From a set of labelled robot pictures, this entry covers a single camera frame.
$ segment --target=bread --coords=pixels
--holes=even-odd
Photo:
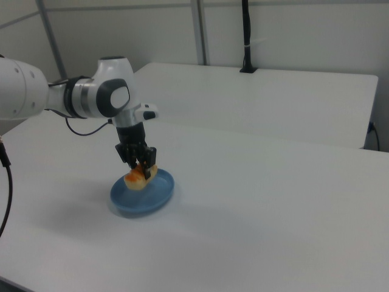
[[[129,174],[124,177],[124,182],[126,183],[127,188],[130,190],[142,190],[157,174],[157,166],[154,164],[150,168],[151,176],[148,179],[145,179],[143,175],[142,167],[140,164],[136,168],[131,169]]]

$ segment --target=blue plate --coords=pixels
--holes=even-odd
[[[158,169],[157,174],[143,190],[130,190],[119,178],[111,189],[111,201],[116,208],[131,214],[150,213],[169,201],[173,194],[174,179],[170,173]]]

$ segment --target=white wall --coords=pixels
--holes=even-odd
[[[0,54],[40,68],[49,81],[60,75],[35,1],[0,0]],[[0,120],[0,134],[20,120]]]
[[[153,61],[199,63],[190,0],[45,3],[70,77],[93,75],[97,60],[112,55],[134,71]]]
[[[242,66],[240,1],[204,5],[210,64]],[[252,48],[256,66],[377,75],[372,120],[389,151],[389,4],[251,5],[250,18],[252,40],[266,39]],[[370,134],[367,148],[375,147]]]

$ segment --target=white table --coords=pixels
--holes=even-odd
[[[372,75],[151,63],[136,73],[142,100],[180,125],[363,147],[377,80]]]
[[[145,128],[176,187],[143,218],[109,202],[128,171],[113,127],[78,137],[43,113],[5,135],[15,197],[2,277],[39,292],[387,291],[386,153],[157,120]],[[5,206],[3,170],[0,186]]]

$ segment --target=robotic arm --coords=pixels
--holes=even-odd
[[[91,78],[47,84],[38,68],[0,57],[0,119],[26,119],[43,110],[69,118],[112,118],[120,141],[115,147],[122,161],[132,169],[139,161],[145,178],[150,177],[157,150],[145,142],[143,121],[158,117],[158,110],[139,102],[126,58],[100,59]]]

